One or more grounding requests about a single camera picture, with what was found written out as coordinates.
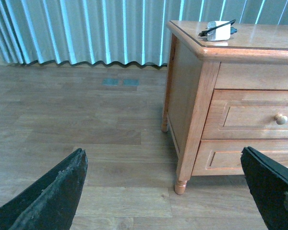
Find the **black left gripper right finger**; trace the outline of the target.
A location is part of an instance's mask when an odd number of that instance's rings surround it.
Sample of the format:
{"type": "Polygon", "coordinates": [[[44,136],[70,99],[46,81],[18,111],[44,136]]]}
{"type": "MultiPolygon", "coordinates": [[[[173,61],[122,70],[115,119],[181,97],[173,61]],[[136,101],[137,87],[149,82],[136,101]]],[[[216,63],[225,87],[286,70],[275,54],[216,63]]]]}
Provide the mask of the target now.
{"type": "Polygon", "coordinates": [[[244,147],[240,161],[267,228],[288,230],[288,168],[252,147],[244,147]]]}

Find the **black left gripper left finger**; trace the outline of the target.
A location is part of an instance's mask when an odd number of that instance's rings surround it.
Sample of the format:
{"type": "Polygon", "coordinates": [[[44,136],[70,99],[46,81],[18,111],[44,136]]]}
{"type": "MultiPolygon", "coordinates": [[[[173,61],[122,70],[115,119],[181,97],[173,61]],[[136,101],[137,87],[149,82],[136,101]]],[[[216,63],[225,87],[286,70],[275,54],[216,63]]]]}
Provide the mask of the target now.
{"type": "Polygon", "coordinates": [[[0,230],[70,229],[87,168],[86,152],[77,149],[0,207],[0,230]]]}

